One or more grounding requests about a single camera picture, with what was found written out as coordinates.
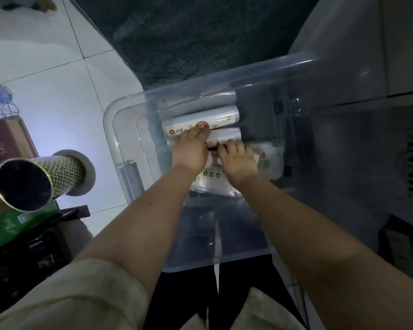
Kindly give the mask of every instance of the forearm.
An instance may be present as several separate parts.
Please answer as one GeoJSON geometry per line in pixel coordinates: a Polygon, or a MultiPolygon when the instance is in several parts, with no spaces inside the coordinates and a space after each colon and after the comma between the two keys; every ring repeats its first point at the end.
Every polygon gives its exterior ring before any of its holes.
{"type": "Polygon", "coordinates": [[[185,168],[171,168],[104,228],[76,260],[113,262],[138,280],[151,297],[192,182],[185,168]]]}
{"type": "Polygon", "coordinates": [[[258,176],[239,188],[283,261],[303,284],[333,273],[337,264],[371,252],[317,211],[258,176]]]}

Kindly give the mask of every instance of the person's right hand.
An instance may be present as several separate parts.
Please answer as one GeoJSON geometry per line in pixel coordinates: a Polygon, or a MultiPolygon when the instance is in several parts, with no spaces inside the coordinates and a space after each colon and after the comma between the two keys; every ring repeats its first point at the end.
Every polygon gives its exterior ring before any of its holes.
{"type": "Polygon", "coordinates": [[[228,140],[226,148],[220,145],[218,154],[228,181],[236,189],[239,189],[249,177],[259,174],[251,147],[245,147],[240,140],[228,140]]]}

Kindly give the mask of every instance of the finger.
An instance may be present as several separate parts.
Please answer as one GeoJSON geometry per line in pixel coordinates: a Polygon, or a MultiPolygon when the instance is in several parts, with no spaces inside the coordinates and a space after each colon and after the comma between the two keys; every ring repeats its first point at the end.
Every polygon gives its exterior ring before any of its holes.
{"type": "Polygon", "coordinates": [[[230,153],[230,154],[237,153],[236,143],[234,142],[233,139],[230,139],[226,142],[226,149],[227,149],[228,153],[230,153]]]}
{"type": "Polygon", "coordinates": [[[190,132],[190,130],[183,131],[182,134],[181,134],[181,139],[187,138],[188,137],[188,132],[190,132]]]}
{"type": "Polygon", "coordinates": [[[254,151],[252,150],[251,146],[246,145],[246,146],[245,146],[245,152],[246,152],[246,154],[248,154],[249,156],[254,156],[254,151]]]}
{"type": "Polygon", "coordinates": [[[206,143],[210,132],[211,131],[208,129],[203,129],[199,132],[197,137],[202,140],[202,143],[206,143]]]}
{"type": "Polygon", "coordinates": [[[242,140],[236,141],[236,149],[237,149],[237,153],[245,154],[245,144],[242,142],[242,140]]]}
{"type": "Polygon", "coordinates": [[[220,160],[223,162],[223,158],[228,154],[224,145],[217,147],[217,154],[219,155],[220,160]]]}
{"type": "Polygon", "coordinates": [[[199,129],[197,127],[190,128],[190,132],[188,132],[188,138],[195,138],[199,134],[199,129]]]}

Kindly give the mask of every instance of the clear plastic storage box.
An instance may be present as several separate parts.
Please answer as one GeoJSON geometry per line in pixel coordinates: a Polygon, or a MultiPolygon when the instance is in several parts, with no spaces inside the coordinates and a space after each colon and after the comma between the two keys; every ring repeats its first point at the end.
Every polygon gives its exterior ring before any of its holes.
{"type": "MultiPolygon", "coordinates": [[[[244,142],[285,145],[277,186],[376,247],[389,214],[413,219],[401,168],[413,106],[381,99],[381,41],[378,0],[337,0],[306,52],[115,100],[104,129],[127,201],[171,167],[163,120],[236,105],[244,142]]],[[[164,271],[270,252],[242,197],[189,192],[164,271]]]]}

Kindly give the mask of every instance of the cardboard box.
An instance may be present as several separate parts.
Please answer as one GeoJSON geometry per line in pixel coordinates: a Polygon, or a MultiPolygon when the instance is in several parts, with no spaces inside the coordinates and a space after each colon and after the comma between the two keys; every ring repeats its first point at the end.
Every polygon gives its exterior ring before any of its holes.
{"type": "MultiPolygon", "coordinates": [[[[34,158],[38,153],[21,118],[1,119],[0,163],[15,157],[34,158]]],[[[0,199],[0,215],[10,210],[0,199]]]]}

